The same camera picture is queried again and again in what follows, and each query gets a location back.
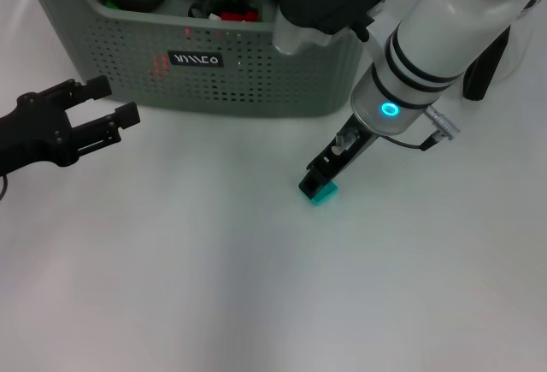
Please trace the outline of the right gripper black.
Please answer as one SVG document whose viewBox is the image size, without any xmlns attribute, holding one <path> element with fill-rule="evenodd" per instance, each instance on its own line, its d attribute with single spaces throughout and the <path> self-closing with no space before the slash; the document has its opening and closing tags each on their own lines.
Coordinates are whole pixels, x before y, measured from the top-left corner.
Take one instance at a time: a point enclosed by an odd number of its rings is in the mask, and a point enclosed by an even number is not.
<svg viewBox="0 0 547 372">
<path fill-rule="evenodd" d="M 307 167 L 298 184 L 309 200 L 322 200 L 329 194 L 329 181 L 360 156 L 379 136 L 366 129 L 352 115 L 336 133 L 331 144 Z"/>
</svg>

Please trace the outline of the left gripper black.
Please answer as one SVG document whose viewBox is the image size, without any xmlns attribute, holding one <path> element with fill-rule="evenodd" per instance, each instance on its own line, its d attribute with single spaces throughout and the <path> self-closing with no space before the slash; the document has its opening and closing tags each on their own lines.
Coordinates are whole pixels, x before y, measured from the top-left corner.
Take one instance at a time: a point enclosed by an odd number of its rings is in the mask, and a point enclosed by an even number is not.
<svg viewBox="0 0 547 372">
<path fill-rule="evenodd" d="M 10 174 L 36 162 L 58 167 L 121 141 L 120 129 L 140 123 L 137 104 L 126 103 L 115 112 L 72 128 L 65 109 L 112 94 L 105 75 L 81 84 L 67 80 L 46 91 L 46 98 L 27 93 L 15 109 L 1 118 L 1 173 Z"/>
</svg>

